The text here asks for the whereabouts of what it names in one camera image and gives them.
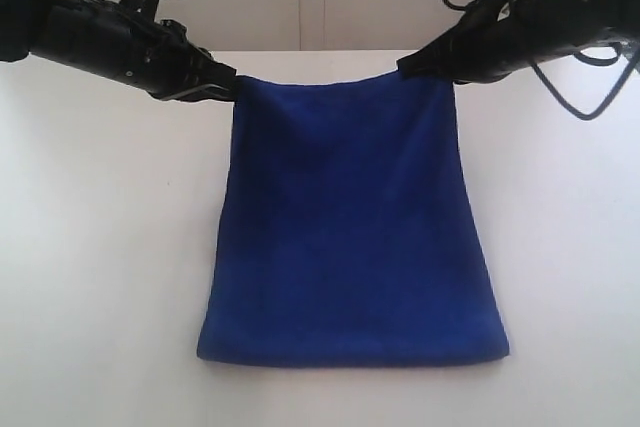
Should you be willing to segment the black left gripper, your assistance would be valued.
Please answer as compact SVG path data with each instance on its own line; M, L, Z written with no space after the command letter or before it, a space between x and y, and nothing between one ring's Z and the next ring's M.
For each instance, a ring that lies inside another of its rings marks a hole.
M189 42L182 24L112 1L52 6L30 53L165 101L235 101L236 69Z

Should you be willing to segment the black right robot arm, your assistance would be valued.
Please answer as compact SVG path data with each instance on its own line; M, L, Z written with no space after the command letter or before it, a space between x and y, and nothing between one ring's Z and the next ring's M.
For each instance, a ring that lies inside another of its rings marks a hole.
M474 0L458 23L397 62L404 77L492 83L582 50L639 38L639 0Z

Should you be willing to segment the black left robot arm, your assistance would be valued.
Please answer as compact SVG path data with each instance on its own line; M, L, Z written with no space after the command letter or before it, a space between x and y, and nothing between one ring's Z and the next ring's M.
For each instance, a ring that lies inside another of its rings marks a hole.
M34 55L147 92L156 100L232 102L234 68L155 18L162 0L1 0L1 59Z

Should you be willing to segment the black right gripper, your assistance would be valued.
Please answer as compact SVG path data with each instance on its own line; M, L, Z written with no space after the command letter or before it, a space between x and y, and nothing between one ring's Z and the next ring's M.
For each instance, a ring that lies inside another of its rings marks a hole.
M458 24L397 60L404 78L434 76L456 85L491 84L511 73L565 55L518 15L516 0L479 2Z

